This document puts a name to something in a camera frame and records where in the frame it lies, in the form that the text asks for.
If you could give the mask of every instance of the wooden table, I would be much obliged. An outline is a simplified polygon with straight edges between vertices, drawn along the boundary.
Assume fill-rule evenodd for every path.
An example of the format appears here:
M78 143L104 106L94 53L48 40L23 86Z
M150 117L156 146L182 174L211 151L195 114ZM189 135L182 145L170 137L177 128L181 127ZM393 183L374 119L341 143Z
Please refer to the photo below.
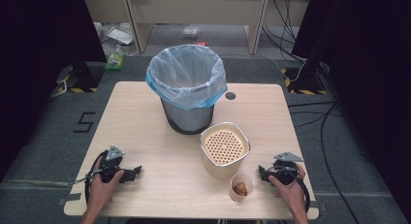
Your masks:
M211 125L233 122L251 143L251 151L239 171L252 177L254 191L244 201L233 202L229 179L210 176L202 163L200 136L174 131L159 97L145 82L119 82L109 99L91 142L78 179L90 170L98 154L114 144L125 152L120 166L134 169L142 165L135 181L119 184L113 201L103 210L105 216L169 217L215 219L291 219L281 199L273 198L275 187L261 181L258 166L269 167L273 155L285 151L301 155L283 91L275 84L229 83L235 100L224 96L215 104ZM309 176L304 180L311 200ZM71 194L80 200L64 207L68 215L82 215L86 209L84 184L73 186ZM317 208L309 219L319 215Z

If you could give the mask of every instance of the human arm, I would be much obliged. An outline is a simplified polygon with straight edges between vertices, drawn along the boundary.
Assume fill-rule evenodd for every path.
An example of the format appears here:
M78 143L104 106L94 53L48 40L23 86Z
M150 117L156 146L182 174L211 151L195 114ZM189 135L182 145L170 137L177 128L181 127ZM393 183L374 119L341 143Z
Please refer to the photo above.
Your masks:
M95 169L100 167L101 159L97 161ZM101 210L111 200L112 192L123 175L123 170L118 171L109 183L104 183L100 174L94 175L91 180L87 210L82 215L81 224L92 224L97 220Z
M301 179L304 179L304 169L300 165L296 165L300 172ZM304 192L300 185L295 180L289 185L284 185L274 176L269 176L269 181L278 189L278 193L274 194L274 197L282 198L291 214L293 214L294 222L296 224L308 223L305 212Z

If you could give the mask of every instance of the metal trash can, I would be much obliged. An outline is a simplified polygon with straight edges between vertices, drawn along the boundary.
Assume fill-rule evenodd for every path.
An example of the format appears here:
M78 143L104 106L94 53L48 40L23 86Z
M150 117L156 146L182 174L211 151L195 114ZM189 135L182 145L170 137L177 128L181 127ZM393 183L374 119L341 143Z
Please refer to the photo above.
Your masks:
M145 81L159 95L176 132L202 133L211 123L215 102L227 91L221 58L208 47L166 48L148 65Z

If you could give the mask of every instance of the plastic bag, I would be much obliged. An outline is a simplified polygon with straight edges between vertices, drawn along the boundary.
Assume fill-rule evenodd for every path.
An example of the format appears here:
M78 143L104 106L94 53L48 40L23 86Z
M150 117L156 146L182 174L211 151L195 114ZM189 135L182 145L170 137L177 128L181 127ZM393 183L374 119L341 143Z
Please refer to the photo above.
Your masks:
M106 71L119 71L119 70L121 70L123 68L124 54L125 54L124 50L121 48L121 46L116 45L116 49L109 56L109 60L107 61L107 64L104 67L104 69Z
M145 81L161 99L184 110L211 107L228 89L221 58L196 45L161 51L151 59Z

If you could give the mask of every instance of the food in cup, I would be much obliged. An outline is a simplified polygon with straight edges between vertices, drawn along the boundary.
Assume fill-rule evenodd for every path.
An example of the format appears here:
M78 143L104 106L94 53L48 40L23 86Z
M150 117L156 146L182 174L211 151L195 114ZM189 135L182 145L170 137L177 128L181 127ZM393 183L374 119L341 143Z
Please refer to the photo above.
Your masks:
M247 188L245 187L244 182L238 183L236 186L233 187L233 190L239 196L247 196Z

